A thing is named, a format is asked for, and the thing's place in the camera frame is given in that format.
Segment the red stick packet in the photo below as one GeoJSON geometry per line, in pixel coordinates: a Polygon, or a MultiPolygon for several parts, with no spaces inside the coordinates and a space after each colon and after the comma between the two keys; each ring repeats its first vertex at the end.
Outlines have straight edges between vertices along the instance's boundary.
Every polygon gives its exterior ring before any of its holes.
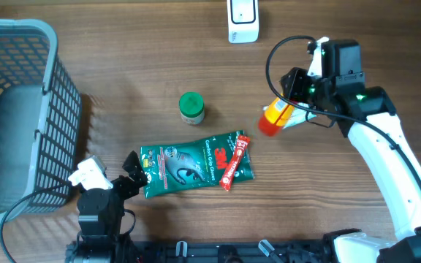
{"type": "Polygon", "coordinates": [[[230,191],[230,187],[232,187],[233,176],[235,175],[235,171],[238,168],[241,159],[243,158],[243,154],[245,153],[245,150],[248,147],[249,141],[249,137],[246,137],[244,135],[238,135],[232,159],[227,165],[224,175],[220,180],[220,186],[227,191],[230,191]]]}

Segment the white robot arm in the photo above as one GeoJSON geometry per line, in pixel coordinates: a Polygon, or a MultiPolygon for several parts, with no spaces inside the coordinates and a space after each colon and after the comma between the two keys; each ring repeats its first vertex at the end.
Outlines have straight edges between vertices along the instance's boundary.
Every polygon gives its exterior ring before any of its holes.
{"type": "Polygon", "coordinates": [[[421,166],[386,92],[380,87],[365,88],[360,45],[350,39],[286,38],[270,53],[266,78],[286,103],[338,123],[365,159],[390,211],[398,242],[369,237],[358,229],[329,233],[323,242],[331,252],[329,256],[323,253],[323,262],[421,262],[421,166]],[[313,61],[308,71],[293,68],[281,78],[282,96],[270,81],[270,60],[282,44],[295,39],[310,40],[308,53],[313,61]]]}

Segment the small jar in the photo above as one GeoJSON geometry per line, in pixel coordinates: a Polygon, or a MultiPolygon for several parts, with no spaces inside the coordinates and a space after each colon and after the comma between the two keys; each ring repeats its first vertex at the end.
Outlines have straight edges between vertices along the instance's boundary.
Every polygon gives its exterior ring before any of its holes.
{"type": "Polygon", "coordinates": [[[199,93],[186,92],[179,104],[181,118],[187,124],[197,125],[204,119],[204,99],[199,93]]]}

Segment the white plastic part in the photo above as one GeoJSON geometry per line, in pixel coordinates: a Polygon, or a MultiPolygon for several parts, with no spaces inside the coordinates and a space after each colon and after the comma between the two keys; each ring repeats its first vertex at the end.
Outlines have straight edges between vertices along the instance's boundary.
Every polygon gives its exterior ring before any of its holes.
{"type": "Polygon", "coordinates": [[[91,156],[77,165],[78,170],[68,177],[73,186],[82,184],[85,190],[101,188],[108,190],[113,184],[104,176],[105,166],[96,156],[91,156]]]}
{"type": "Polygon", "coordinates": [[[309,77],[321,77],[322,76],[322,49],[321,44],[329,41],[329,37],[322,37],[316,41],[317,46],[313,52],[313,60],[311,61],[310,68],[308,69],[309,77]]]}
{"type": "Polygon", "coordinates": [[[179,257],[187,257],[188,256],[188,243],[186,241],[178,241],[176,243],[176,252],[175,252],[175,256],[179,257]]]}
{"type": "Polygon", "coordinates": [[[335,254],[340,263],[376,263],[379,250],[394,244],[365,233],[351,233],[334,239],[335,254]]]}
{"type": "Polygon", "coordinates": [[[250,43],[259,35],[258,0],[227,0],[228,41],[250,43]]]}
{"type": "MultiPolygon", "coordinates": [[[[380,128],[399,144],[421,180],[421,166],[407,144],[399,117],[380,113],[368,116],[367,122],[380,128]]],[[[362,124],[353,124],[349,139],[365,159],[386,201],[395,236],[402,240],[415,235],[415,228],[421,226],[421,191],[403,159],[381,135],[362,124]]]]}
{"type": "Polygon", "coordinates": [[[270,252],[274,251],[274,247],[269,243],[268,240],[261,240],[257,247],[263,252],[264,255],[270,256],[270,252]]]}

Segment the wood grain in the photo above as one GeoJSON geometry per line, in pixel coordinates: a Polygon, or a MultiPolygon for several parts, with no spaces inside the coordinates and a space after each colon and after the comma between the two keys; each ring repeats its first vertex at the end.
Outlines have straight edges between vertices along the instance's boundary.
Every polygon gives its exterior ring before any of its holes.
{"type": "MultiPolygon", "coordinates": [[[[138,220],[133,240],[287,240],[348,227],[394,239],[382,195],[337,128],[303,124],[267,138],[256,122],[273,100],[264,64],[280,39],[354,38],[368,86],[386,89],[421,162],[421,1],[263,1],[259,8],[259,39],[244,45],[227,41],[224,2],[0,7],[0,18],[39,18],[54,27],[59,55],[83,93],[78,159],[100,156],[110,179],[124,173],[123,160],[141,145],[237,129],[251,136],[256,180],[230,193],[215,187],[130,199],[126,206],[138,220]],[[201,126],[180,119],[185,91],[204,96],[201,126]]],[[[307,67],[305,50],[303,42],[281,48],[274,80],[307,67]]],[[[125,218],[124,228],[131,222],[125,218]]],[[[62,262],[78,229],[72,202],[49,215],[19,217],[5,239],[19,262],[62,262]]]]}
{"type": "Polygon", "coordinates": [[[198,2],[219,0],[0,0],[0,6],[48,5],[48,4],[119,4],[119,3],[164,3],[198,2]]]}

